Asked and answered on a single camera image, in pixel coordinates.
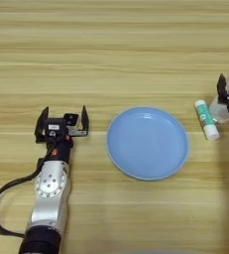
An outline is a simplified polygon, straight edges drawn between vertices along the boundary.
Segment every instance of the glue stick cap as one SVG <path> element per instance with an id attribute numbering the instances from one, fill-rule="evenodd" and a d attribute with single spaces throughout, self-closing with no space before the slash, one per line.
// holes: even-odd
<path id="1" fill-rule="evenodd" d="M 216 140 L 220 137 L 220 134 L 215 125 L 204 126 L 204 132 L 207 140 Z"/>

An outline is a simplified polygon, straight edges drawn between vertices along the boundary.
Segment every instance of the black cable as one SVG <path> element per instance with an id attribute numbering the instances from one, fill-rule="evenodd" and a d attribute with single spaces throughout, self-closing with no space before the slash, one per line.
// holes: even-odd
<path id="1" fill-rule="evenodd" d="M 13 181 L 7 183 L 5 186 L 3 186 L 0 189 L 0 194 L 11 187 L 15 187 L 17 185 L 23 184 L 25 182 L 28 182 L 28 181 L 31 181 L 32 179 L 34 179 L 41 171 L 44 162 L 48 159 L 48 157 L 52 153 L 53 149 L 57 146 L 57 143 L 58 143 L 58 141 L 55 141 L 54 144 L 49 148 L 46 155 L 39 162 L 39 164 L 34 172 L 32 172 L 30 175 L 28 175 L 26 177 L 22 177 L 22 178 L 19 178 L 19 179 L 16 179 L 16 180 L 13 180 Z M 10 230 L 4 228 L 1 224 L 0 224 L 0 234 L 1 235 L 12 235 L 12 236 L 17 236 L 17 237 L 22 237 L 22 238 L 24 237 L 24 234 L 10 231 Z"/>

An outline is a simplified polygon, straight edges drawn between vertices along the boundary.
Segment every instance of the light blue plate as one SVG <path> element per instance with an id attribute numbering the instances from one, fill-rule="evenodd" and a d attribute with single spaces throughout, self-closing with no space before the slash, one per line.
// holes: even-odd
<path id="1" fill-rule="evenodd" d="M 125 174 L 140 180 L 160 180 L 176 173 L 188 153 L 182 125 L 153 107 L 135 107 L 118 115 L 107 134 L 108 153 Z"/>

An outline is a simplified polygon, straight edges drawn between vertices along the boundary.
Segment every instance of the wooden table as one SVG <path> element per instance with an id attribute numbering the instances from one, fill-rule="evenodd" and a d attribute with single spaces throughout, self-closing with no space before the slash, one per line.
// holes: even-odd
<path id="1" fill-rule="evenodd" d="M 44 107 L 60 116 L 85 104 L 91 130 L 75 140 L 61 253 L 229 254 L 229 124 L 208 142 L 193 109 L 211 101 L 222 71 L 229 74 L 229 1 L 0 1 L 0 187 L 45 153 L 33 136 Z M 110 162 L 108 125 L 135 105 L 160 107 L 184 125 L 190 154 L 175 176 L 136 181 Z M 33 183 L 7 191 L 1 223 L 23 232 L 33 204 Z M 0 236 L 0 254 L 20 243 Z"/>

